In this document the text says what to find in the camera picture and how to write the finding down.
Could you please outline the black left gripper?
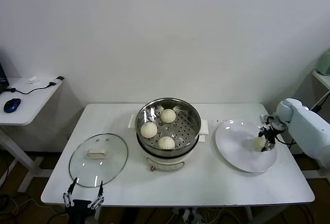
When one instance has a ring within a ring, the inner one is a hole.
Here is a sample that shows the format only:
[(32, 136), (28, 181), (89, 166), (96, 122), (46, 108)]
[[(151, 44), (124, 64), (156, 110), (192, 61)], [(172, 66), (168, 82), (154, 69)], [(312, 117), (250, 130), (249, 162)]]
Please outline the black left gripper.
[(84, 224), (88, 217), (95, 214), (93, 209), (98, 209), (105, 199), (103, 196), (103, 182), (101, 181), (97, 197), (92, 202), (89, 200), (73, 200), (72, 193), (76, 183), (77, 177), (62, 195), (65, 212), (69, 216), (68, 224)]

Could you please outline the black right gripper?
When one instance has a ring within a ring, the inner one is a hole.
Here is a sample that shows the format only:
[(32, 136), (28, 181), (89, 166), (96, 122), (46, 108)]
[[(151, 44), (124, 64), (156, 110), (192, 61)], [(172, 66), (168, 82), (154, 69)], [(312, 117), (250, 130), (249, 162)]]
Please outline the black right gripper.
[(270, 151), (275, 147), (275, 137), (277, 136), (276, 130), (274, 130), (271, 125), (265, 125), (258, 133), (258, 137), (264, 136), (267, 141), (262, 147), (261, 152)]

